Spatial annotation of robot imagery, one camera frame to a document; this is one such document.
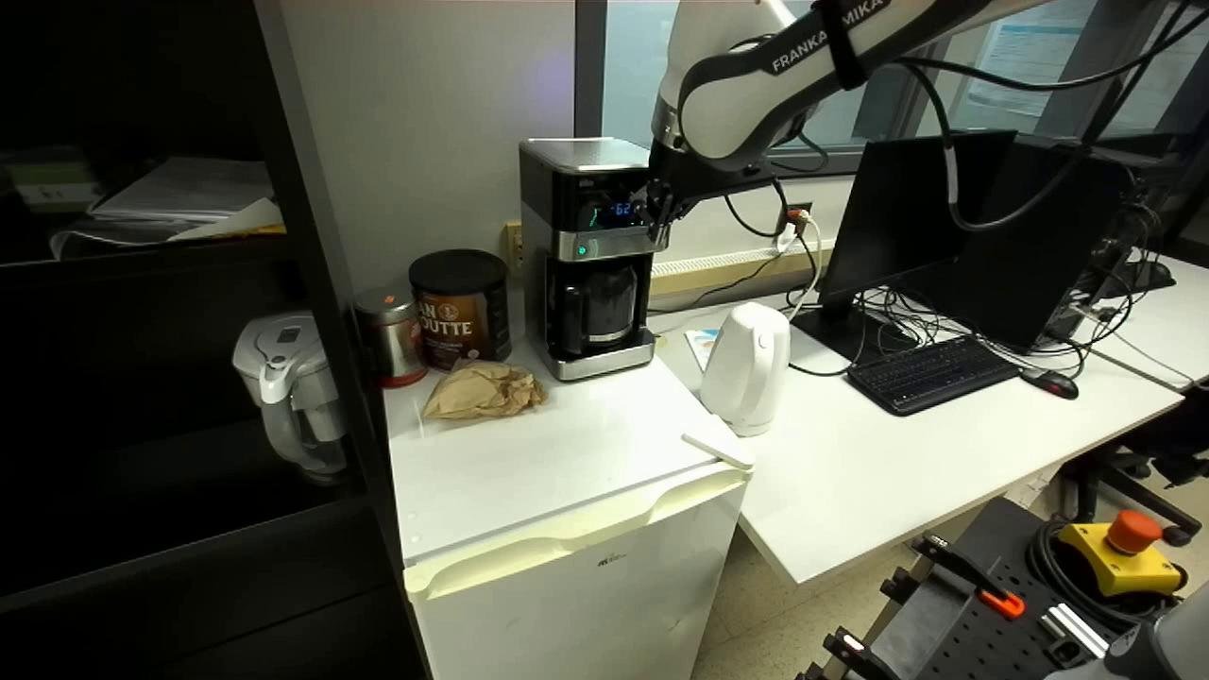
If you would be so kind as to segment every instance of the yellow device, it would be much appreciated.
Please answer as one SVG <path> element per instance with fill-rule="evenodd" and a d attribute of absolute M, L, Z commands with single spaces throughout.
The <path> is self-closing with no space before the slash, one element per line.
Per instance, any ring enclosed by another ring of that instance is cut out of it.
<path fill-rule="evenodd" d="M 1057 540 L 1091 563 L 1103 598 L 1181 588 L 1188 576 L 1159 553 L 1157 535 L 1154 518 L 1137 510 L 1121 510 L 1115 522 L 1057 530 Z"/>

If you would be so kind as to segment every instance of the monitor stand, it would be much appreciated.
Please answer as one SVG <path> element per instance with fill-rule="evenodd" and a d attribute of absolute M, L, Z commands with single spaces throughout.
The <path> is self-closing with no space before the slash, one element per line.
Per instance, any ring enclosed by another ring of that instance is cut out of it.
<path fill-rule="evenodd" d="M 919 340 L 904 336 L 894 326 L 863 314 L 853 297 L 825 297 L 817 309 L 797 314 L 795 328 L 827 345 L 849 363 L 919 348 Z"/>

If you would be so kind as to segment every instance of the window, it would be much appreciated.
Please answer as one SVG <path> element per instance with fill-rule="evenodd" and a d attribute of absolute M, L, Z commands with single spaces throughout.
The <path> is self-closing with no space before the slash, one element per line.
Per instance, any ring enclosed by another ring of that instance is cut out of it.
<path fill-rule="evenodd" d="M 998 76 L 1052 85 L 1121 64 L 1154 44 L 1179 3 L 1137 0 L 1052 0 L 1030 12 L 965 29 L 928 44 L 928 56 L 976 64 Z M 600 71 L 578 71 L 583 87 L 596 87 L 596 125 L 578 131 L 607 131 L 651 145 L 651 114 L 666 71 L 666 44 L 675 18 L 675 0 L 578 0 L 583 24 L 596 24 L 600 39 L 583 51 L 600 51 Z M 1188 131 L 1191 106 L 1205 114 L 1205 91 L 1193 76 L 1205 71 L 1209 24 L 1157 56 L 1115 114 L 1112 136 Z M 1079 87 L 1062 96 L 1004 91 L 981 80 L 938 71 L 938 87 L 957 130 L 1020 130 L 1043 136 L 1079 136 L 1112 87 Z M 858 150 L 864 139 L 928 136 L 938 131 L 921 91 L 898 68 L 882 68 L 869 87 L 830 96 L 806 125 L 814 145 Z"/>

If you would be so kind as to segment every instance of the white desk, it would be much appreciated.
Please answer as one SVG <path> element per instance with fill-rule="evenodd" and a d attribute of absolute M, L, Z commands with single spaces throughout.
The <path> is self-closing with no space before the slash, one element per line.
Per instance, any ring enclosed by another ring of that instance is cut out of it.
<path fill-rule="evenodd" d="M 1131 320 L 1097 345 L 1097 354 L 1170 389 L 1191 389 L 1191 377 L 1209 377 L 1209 267 L 1175 257 L 1162 257 L 1162 263 L 1175 287 L 1150 290 Z"/>
<path fill-rule="evenodd" d="M 660 359 L 690 389 L 700 367 L 685 328 L 719 326 L 725 309 L 654 319 Z M 797 328 L 791 359 L 817 372 L 841 367 Z M 786 580 L 809 582 L 1079 456 L 1179 402 L 1097 354 L 1078 402 L 1001 382 L 912 421 L 882 411 L 841 377 L 786 374 L 770 432 L 746 437 L 756 455 L 746 533 Z"/>

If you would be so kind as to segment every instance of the keyboard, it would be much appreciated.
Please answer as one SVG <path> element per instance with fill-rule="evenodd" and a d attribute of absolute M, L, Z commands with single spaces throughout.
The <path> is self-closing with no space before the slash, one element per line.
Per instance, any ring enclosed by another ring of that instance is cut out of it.
<path fill-rule="evenodd" d="M 846 372 L 846 382 L 890 416 L 912 416 L 1004 377 L 1016 377 L 1016 367 L 998 359 L 976 336 L 926 345 Z"/>

